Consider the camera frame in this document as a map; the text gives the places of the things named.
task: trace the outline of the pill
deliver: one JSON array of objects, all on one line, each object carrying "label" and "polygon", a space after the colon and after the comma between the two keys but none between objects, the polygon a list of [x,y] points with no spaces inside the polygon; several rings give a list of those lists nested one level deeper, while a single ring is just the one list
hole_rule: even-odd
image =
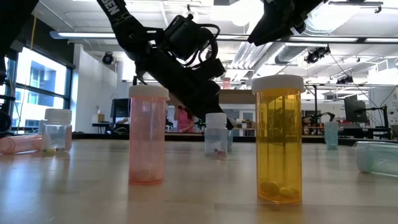
[{"label": "pill", "polygon": [[260,189],[267,195],[275,196],[279,194],[279,185],[272,182],[264,182],[260,185]]},{"label": "pill", "polygon": [[44,152],[55,152],[55,148],[48,148],[43,150]]},{"label": "pill", "polygon": [[292,190],[291,188],[289,188],[289,187],[281,187],[281,188],[279,189],[279,193],[280,193],[282,196],[285,196],[285,197],[291,197],[291,196],[293,196],[293,190]]}]

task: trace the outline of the ceiling light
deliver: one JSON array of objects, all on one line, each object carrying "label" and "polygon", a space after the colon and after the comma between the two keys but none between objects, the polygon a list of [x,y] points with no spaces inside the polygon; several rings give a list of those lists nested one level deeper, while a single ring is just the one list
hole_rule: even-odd
[{"label": "ceiling light", "polygon": [[356,42],[358,38],[355,37],[290,37],[290,42],[324,42],[324,43],[340,43],[340,42]]},{"label": "ceiling light", "polygon": [[366,43],[368,42],[375,42],[375,43],[397,43],[398,38],[367,38],[365,40]]},{"label": "ceiling light", "polygon": [[247,41],[249,35],[247,34],[220,34],[217,40],[237,40],[237,41]]},{"label": "ceiling light", "polygon": [[312,44],[312,43],[286,43],[286,46],[292,47],[327,47],[327,44]]},{"label": "ceiling light", "polygon": [[[223,81],[215,81],[217,84],[223,84]],[[230,82],[229,84],[231,85],[240,85],[240,84],[245,84],[244,82]]]},{"label": "ceiling light", "polygon": [[[122,80],[122,82],[133,82],[133,80]],[[146,83],[158,83],[156,80],[144,80]]]},{"label": "ceiling light", "polygon": [[259,21],[263,13],[264,5],[261,1],[240,0],[230,6],[213,6],[210,12],[210,20],[230,21],[236,26],[245,26],[251,21]]},{"label": "ceiling light", "polygon": [[51,31],[50,35],[54,39],[115,39],[114,33],[87,33],[87,32],[56,32]]}]

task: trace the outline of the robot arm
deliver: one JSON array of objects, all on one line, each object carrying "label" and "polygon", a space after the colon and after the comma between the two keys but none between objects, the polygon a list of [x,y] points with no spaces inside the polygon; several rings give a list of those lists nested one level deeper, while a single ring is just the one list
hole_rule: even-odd
[{"label": "robot arm", "polygon": [[256,46],[293,35],[305,30],[307,14],[321,2],[329,0],[261,0],[264,14],[248,38]]},{"label": "robot arm", "polygon": [[[210,25],[196,24],[192,16],[177,16],[164,31],[148,28],[128,12],[123,0],[97,2],[111,22],[119,45],[135,62],[138,78],[149,73],[200,119],[205,119],[207,113],[223,112],[218,104],[220,87],[211,79],[224,74],[225,69],[216,58],[216,37],[204,28]],[[202,61],[200,53],[209,45],[212,55]],[[199,55],[201,63],[184,67],[177,61],[191,55]],[[233,125],[227,122],[227,128],[232,129]]]}]

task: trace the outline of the monitor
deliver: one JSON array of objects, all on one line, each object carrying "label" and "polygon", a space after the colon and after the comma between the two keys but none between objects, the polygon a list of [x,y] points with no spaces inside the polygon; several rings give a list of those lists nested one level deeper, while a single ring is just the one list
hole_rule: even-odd
[{"label": "monitor", "polygon": [[111,118],[113,118],[113,111],[115,111],[116,118],[130,117],[130,99],[114,99],[112,101]]},{"label": "monitor", "polygon": [[344,99],[344,106],[346,109],[346,120],[357,123],[366,123],[368,120],[365,111],[361,111],[366,109],[365,102],[353,100],[350,98]]}]

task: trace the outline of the clear pill bottle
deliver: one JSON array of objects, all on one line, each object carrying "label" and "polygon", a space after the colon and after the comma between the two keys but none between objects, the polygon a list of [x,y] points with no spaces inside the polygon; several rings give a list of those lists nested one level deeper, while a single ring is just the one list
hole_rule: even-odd
[{"label": "clear pill bottle", "polygon": [[70,110],[46,109],[43,125],[43,152],[68,152],[72,148],[72,112]]},{"label": "clear pill bottle", "polygon": [[228,151],[228,134],[226,114],[206,114],[205,154],[226,155]]}]

